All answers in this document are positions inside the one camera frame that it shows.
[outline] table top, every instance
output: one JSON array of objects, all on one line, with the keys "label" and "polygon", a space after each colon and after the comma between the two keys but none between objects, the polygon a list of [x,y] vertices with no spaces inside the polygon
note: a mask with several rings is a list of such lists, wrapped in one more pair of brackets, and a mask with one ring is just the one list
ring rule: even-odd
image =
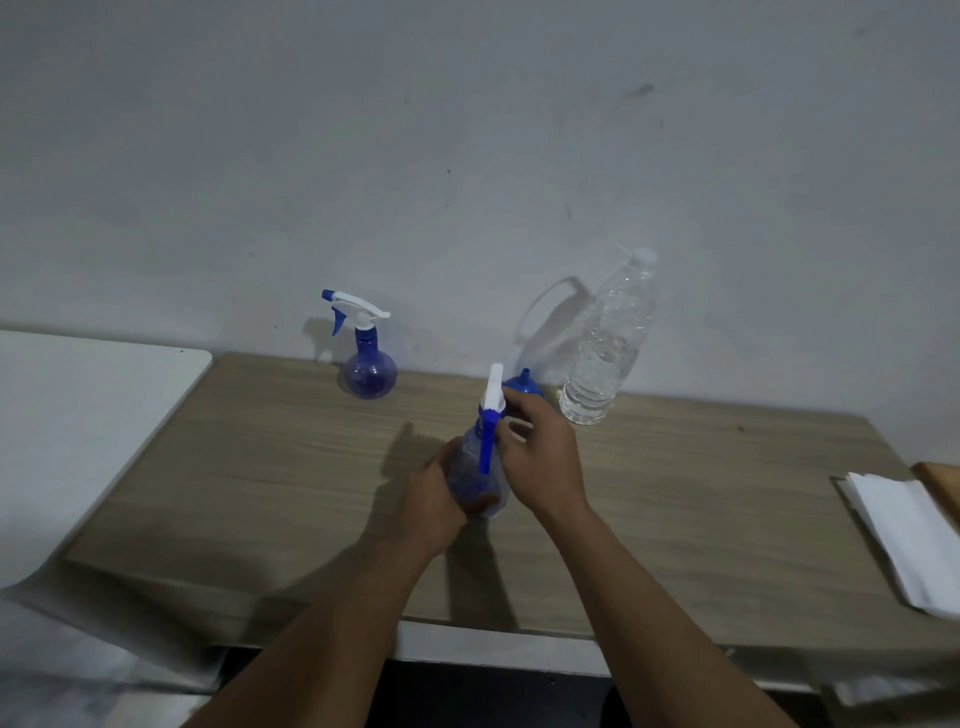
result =
[{"label": "table top", "polygon": [[210,360],[192,349],[0,331],[0,588],[43,565]]},{"label": "table top", "polygon": [[[401,373],[388,397],[363,401],[336,374],[220,357],[68,558],[126,577],[211,633],[265,642],[344,578],[353,545],[376,532],[405,475],[471,424],[484,388]],[[577,438],[594,509],[716,642],[960,647],[960,624],[899,602],[830,481],[910,478],[866,420],[620,395]],[[434,561],[404,614],[592,634],[563,561],[516,500]]]}]

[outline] person's right hand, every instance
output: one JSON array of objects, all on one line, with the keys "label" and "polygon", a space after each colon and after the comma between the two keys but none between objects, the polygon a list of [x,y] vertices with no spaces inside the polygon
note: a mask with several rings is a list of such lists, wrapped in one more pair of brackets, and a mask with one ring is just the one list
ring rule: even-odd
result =
[{"label": "person's right hand", "polygon": [[577,436],[570,423],[540,395],[504,387],[503,396],[507,415],[531,425],[501,420],[496,427],[496,448],[517,499],[541,520],[586,506]]}]

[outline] wall stain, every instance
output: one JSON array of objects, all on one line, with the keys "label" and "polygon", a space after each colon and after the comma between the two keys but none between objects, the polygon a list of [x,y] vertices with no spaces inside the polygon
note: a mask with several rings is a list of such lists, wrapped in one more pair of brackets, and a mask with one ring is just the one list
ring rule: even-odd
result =
[{"label": "wall stain", "polygon": [[649,96],[650,94],[652,94],[654,90],[656,90],[656,88],[657,87],[654,86],[653,84],[644,84],[644,85],[638,86],[634,90],[627,91],[625,94],[623,94],[623,96],[621,97],[621,100],[622,101],[639,101],[644,96]]}]

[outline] forearm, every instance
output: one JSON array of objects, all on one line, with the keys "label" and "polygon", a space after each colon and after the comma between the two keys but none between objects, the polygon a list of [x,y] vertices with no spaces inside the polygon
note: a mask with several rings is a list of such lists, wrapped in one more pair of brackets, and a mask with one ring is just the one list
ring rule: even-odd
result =
[{"label": "forearm", "polygon": [[362,726],[429,560],[414,545],[374,545],[345,590],[321,595],[188,728]]},{"label": "forearm", "polygon": [[541,518],[635,722],[789,726],[588,506]]}]

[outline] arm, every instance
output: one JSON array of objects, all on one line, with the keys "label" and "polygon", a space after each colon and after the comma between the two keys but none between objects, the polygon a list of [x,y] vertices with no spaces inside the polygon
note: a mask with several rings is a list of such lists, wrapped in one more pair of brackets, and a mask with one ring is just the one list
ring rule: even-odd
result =
[{"label": "arm", "polygon": [[634,725],[792,726],[590,509],[570,424],[541,397],[504,396],[533,425],[500,423],[504,471],[570,569]]},{"label": "arm", "polygon": [[348,587],[320,595],[184,728],[364,725],[410,593],[467,522],[442,468],[459,446],[451,440],[410,476],[387,533]]}]

